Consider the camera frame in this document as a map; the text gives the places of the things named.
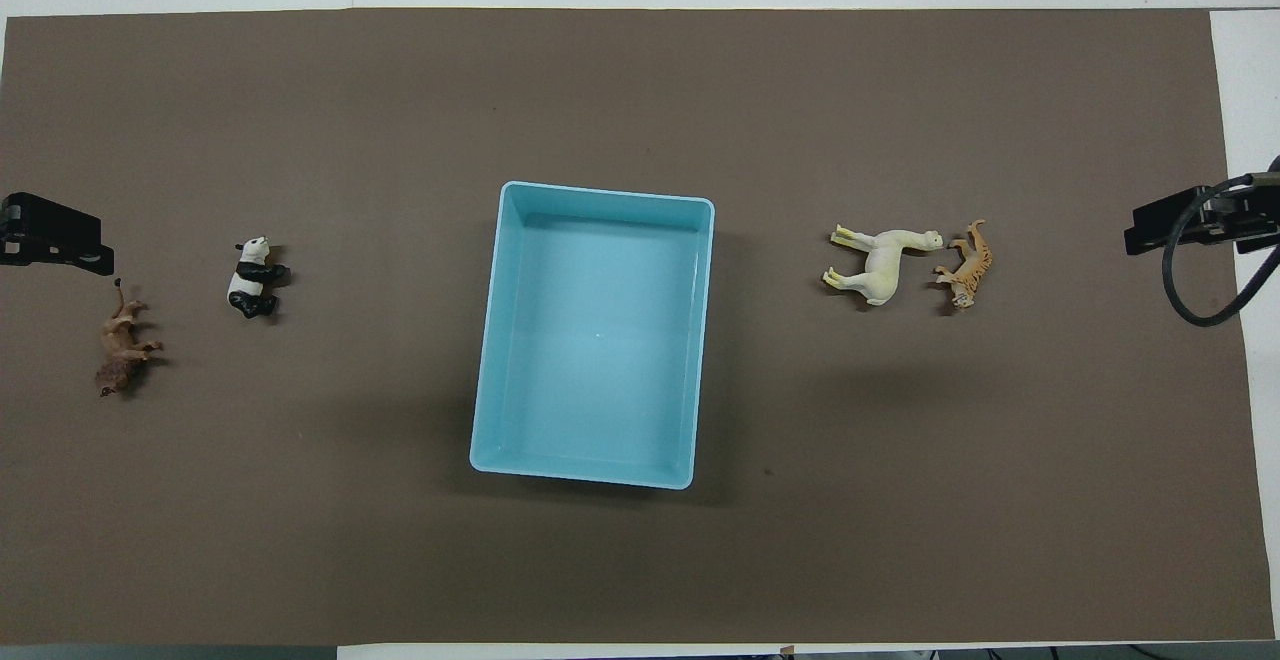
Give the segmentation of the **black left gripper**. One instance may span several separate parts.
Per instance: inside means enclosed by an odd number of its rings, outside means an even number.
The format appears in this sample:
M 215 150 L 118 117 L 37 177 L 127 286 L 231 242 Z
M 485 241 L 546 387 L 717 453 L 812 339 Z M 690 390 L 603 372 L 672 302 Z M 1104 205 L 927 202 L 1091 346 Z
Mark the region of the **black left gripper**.
M 23 244 L 22 237 L 28 239 Z M 18 192 L 3 200 L 3 265 L 72 265 L 87 272 L 114 274 L 114 249 L 100 244 L 101 221 L 96 215 L 51 200 L 20 200 Z

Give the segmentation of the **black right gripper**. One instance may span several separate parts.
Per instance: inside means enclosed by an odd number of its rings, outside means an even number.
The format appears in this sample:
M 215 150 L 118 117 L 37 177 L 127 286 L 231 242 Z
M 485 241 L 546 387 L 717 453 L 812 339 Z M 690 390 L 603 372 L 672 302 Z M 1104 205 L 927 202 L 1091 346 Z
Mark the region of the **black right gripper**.
M 1204 237 L 1194 230 L 1174 237 L 1176 219 L 1204 191 L 1210 191 L 1210 200 L 1204 201 Z M 1210 185 L 1193 185 L 1138 206 L 1133 210 L 1133 226 L 1124 232 L 1124 246 L 1129 256 L 1151 253 L 1170 244 L 1231 244 L 1236 255 L 1248 255 L 1277 246 L 1277 235 L 1279 173 L 1253 171 L 1211 189 Z

